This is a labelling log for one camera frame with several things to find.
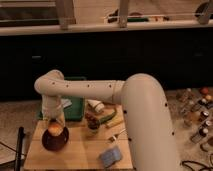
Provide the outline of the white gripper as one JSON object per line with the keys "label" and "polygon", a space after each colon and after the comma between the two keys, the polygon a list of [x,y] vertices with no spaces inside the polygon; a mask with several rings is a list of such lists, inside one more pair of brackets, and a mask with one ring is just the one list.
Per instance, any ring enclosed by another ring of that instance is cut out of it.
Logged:
{"label": "white gripper", "polygon": [[62,127],[65,126],[64,111],[61,107],[57,108],[44,108],[43,120],[49,124],[51,120],[56,120]]}

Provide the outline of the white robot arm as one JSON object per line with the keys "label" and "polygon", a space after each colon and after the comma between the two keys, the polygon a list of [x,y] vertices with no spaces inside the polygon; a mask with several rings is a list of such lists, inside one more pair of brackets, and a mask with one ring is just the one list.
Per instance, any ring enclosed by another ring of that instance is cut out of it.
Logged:
{"label": "white robot arm", "polygon": [[134,74],[125,81],[67,81],[59,70],[37,78],[42,113],[63,113],[63,96],[81,97],[122,106],[136,171],[182,171],[168,102],[161,84],[148,74]]}

